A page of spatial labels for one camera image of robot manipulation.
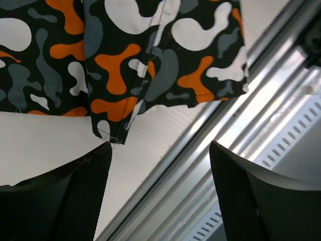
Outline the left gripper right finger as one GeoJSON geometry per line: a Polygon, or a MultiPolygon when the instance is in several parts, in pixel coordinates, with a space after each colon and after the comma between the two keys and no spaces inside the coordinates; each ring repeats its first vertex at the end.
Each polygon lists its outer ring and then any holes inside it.
{"type": "Polygon", "coordinates": [[[216,141],[211,171],[227,240],[320,240],[320,186],[248,161],[216,141]]]}

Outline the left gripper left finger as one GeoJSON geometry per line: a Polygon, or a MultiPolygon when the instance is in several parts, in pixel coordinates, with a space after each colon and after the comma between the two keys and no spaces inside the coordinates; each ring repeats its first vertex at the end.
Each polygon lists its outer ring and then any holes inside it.
{"type": "Polygon", "coordinates": [[[1,240],[93,240],[112,159],[105,142],[14,186],[1,186],[1,240]]]}

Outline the orange black camo shorts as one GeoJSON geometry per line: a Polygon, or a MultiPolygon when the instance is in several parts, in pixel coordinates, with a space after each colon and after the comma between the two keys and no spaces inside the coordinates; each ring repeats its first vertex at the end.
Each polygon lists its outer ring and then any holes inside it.
{"type": "Polygon", "coordinates": [[[154,106],[248,91],[240,1],[1,1],[1,111],[91,118],[124,144],[154,106]]]}

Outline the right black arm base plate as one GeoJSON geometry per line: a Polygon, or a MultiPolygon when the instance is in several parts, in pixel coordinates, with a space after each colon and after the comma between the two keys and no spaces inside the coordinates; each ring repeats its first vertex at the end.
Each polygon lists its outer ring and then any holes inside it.
{"type": "Polygon", "coordinates": [[[306,67],[320,67],[320,18],[315,17],[303,31],[301,46],[307,54],[306,67]]]}

